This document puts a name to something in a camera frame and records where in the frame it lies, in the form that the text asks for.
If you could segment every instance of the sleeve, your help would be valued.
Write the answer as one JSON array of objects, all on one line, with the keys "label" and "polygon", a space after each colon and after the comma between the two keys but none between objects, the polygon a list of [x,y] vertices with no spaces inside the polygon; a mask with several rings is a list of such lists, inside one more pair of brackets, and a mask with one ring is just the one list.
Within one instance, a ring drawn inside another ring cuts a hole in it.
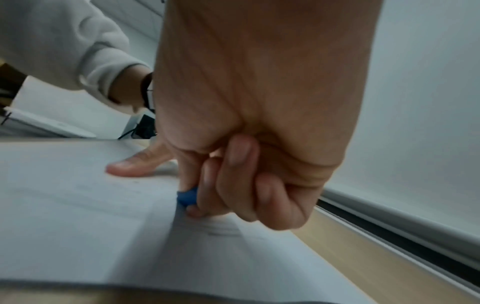
[{"label": "sleeve", "polygon": [[0,57],[52,85],[84,89],[125,113],[107,96],[125,68],[146,65],[128,54],[118,25],[88,0],[0,1]]}]

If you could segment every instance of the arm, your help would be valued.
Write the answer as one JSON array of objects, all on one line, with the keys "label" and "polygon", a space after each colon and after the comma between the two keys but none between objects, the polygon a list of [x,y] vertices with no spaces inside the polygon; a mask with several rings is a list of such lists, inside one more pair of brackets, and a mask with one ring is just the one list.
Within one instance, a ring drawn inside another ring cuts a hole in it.
[{"label": "arm", "polygon": [[21,72],[85,89],[123,112],[143,105],[140,82],[150,69],[127,53],[128,38],[88,1],[1,1],[0,21],[0,57]]}]

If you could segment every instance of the wooden table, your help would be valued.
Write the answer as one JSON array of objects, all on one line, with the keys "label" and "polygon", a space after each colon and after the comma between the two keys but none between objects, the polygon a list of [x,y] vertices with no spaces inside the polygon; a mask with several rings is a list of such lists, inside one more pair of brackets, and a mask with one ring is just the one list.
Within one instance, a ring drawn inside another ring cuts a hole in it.
[{"label": "wooden table", "polygon": [[[147,141],[137,140],[146,145]],[[310,248],[380,304],[473,304],[459,287],[393,253],[338,220],[316,210],[293,231]],[[0,285],[0,304],[240,303],[193,294],[93,287]]]}]

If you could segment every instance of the white paper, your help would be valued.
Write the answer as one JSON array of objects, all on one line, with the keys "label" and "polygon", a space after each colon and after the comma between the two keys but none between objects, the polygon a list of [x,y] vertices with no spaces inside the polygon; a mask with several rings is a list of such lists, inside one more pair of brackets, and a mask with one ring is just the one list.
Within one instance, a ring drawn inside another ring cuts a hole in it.
[{"label": "white paper", "polygon": [[372,303],[291,232],[186,217],[176,165],[120,178],[126,141],[0,143],[0,279],[125,285],[258,301]]}]

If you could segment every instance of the paper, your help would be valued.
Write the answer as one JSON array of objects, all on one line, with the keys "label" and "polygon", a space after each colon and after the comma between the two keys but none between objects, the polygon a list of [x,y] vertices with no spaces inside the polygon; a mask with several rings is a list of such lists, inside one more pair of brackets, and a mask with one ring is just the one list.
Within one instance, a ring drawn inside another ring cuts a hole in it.
[{"label": "paper", "polygon": [[147,287],[257,301],[372,303],[291,232],[191,219],[176,165],[104,173],[125,141],[0,143],[0,279]]}]

